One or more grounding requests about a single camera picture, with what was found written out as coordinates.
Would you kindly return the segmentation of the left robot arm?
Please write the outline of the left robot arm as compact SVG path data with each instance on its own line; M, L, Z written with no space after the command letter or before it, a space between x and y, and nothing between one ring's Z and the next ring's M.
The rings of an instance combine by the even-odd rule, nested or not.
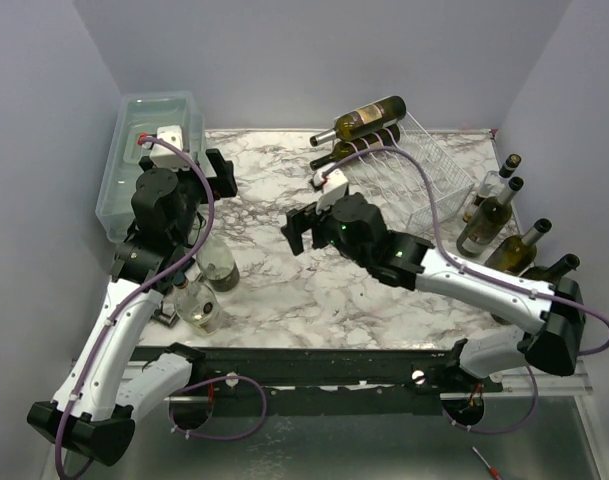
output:
M124 371L145 325L185 270L212 224L191 237L198 209L237 194L234 165L219 150L205 152L213 175L182 164L172 170L149 157L131 198L134 220L115 252L103 307L66 380L49 401L34 403L27 422L55 446L106 466L128 449L136 424L168 395L198 393L206 380L203 356L175 344L128 383Z

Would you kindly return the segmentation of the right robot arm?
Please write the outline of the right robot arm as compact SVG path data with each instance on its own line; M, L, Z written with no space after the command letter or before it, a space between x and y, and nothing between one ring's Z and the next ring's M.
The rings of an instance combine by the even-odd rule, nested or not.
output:
M585 315L572 280L552 285L480 265L466 267L428 240L389 229L380 209L359 193L324 211L316 204L292 209L281 232L294 255L303 252L302 236L310 232L314 248L334 247L382 284L450 297L507 321L495 335L453 347L454 357L443 371L455 391L522 366L559 377L575 372Z

